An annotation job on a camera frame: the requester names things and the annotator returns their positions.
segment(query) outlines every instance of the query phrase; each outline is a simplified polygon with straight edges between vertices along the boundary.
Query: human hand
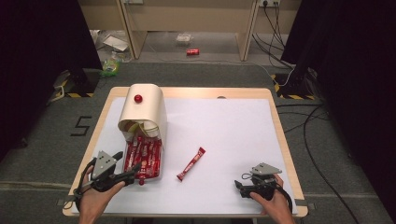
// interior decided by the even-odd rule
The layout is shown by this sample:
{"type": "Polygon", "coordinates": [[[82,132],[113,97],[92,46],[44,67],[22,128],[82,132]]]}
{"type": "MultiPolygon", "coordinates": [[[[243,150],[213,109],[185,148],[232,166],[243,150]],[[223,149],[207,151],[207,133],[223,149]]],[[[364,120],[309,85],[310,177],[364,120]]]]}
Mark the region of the human hand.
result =
{"type": "MultiPolygon", "coordinates": [[[[283,180],[279,175],[274,174],[276,182],[283,188],[283,180]]],[[[262,205],[262,215],[270,216],[278,224],[295,224],[293,216],[289,210],[288,202],[279,190],[274,191],[271,201],[265,200],[260,194],[250,192],[250,197],[262,205]]]]}
{"type": "MultiPolygon", "coordinates": [[[[89,181],[89,174],[92,173],[93,166],[91,166],[84,176],[83,185],[89,181]]],[[[105,192],[99,192],[95,189],[86,187],[82,191],[81,202],[79,205],[79,224],[92,224],[99,218],[105,211],[108,202],[113,196],[118,193],[125,186],[125,182],[121,181],[113,188],[105,192]]]]}

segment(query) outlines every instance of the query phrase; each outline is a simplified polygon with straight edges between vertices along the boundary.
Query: red wrapper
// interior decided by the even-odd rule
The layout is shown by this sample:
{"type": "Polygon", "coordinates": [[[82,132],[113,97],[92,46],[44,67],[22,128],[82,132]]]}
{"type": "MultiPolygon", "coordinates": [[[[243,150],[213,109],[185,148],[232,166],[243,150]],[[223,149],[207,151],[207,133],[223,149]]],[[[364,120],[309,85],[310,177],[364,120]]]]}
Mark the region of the red wrapper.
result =
{"type": "Polygon", "coordinates": [[[190,161],[190,163],[184,168],[183,172],[181,172],[179,175],[177,175],[177,178],[180,181],[183,181],[184,175],[191,169],[191,167],[199,160],[201,157],[205,154],[205,150],[203,148],[198,149],[198,153],[195,155],[195,157],[190,161]]]}

